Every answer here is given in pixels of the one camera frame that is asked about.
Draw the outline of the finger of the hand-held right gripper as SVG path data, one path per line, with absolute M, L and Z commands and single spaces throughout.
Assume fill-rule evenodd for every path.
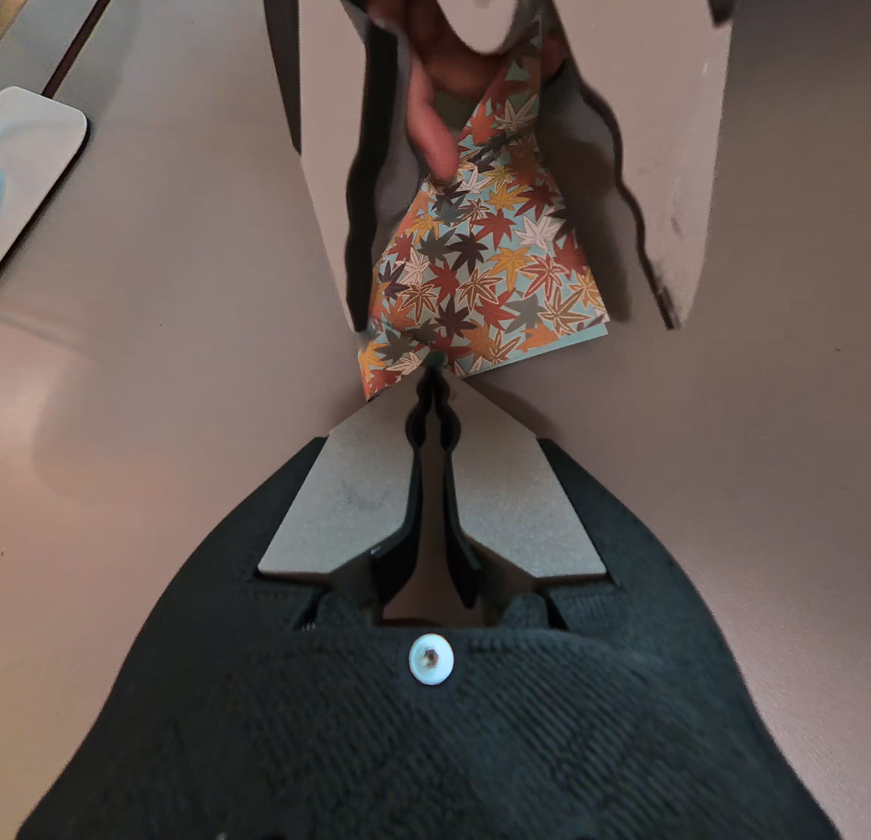
M 735 0 L 551 0 L 664 322 L 681 329 L 706 258 Z
M 347 0 L 299 0 L 301 164 L 348 326 L 421 184 L 408 138 L 405 35 Z

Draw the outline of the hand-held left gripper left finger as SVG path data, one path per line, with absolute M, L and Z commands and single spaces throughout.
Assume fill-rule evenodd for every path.
M 289 505 L 257 572 L 320 587 L 370 624 L 415 572 L 425 497 L 432 369 L 373 398 L 335 426 Z

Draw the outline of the white rounded board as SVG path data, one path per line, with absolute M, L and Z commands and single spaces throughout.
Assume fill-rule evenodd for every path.
M 1 92 L 1 261 L 80 157 L 91 124 L 77 108 L 19 86 Z

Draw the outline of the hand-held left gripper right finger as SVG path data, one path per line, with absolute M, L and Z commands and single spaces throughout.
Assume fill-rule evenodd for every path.
M 520 594 L 600 582 L 607 569 L 541 440 L 466 382 L 435 372 L 442 515 L 466 608 L 500 617 Z

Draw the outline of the person's right hand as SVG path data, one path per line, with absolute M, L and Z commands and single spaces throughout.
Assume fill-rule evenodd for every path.
M 478 101 L 508 56 L 474 51 L 451 28 L 437 0 L 367 0 L 367 13 L 401 29 L 410 48 L 407 129 L 436 181 L 459 167 L 457 140 L 437 112 L 438 91 Z

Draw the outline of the maple leaf patterned origami paper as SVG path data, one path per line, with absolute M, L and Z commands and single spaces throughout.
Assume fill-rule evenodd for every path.
M 421 182 L 376 264 L 358 352 L 368 400 L 438 356 L 472 377 L 607 334 L 536 135 L 542 45 L 536 17 L 456 134 L 454 179 Z

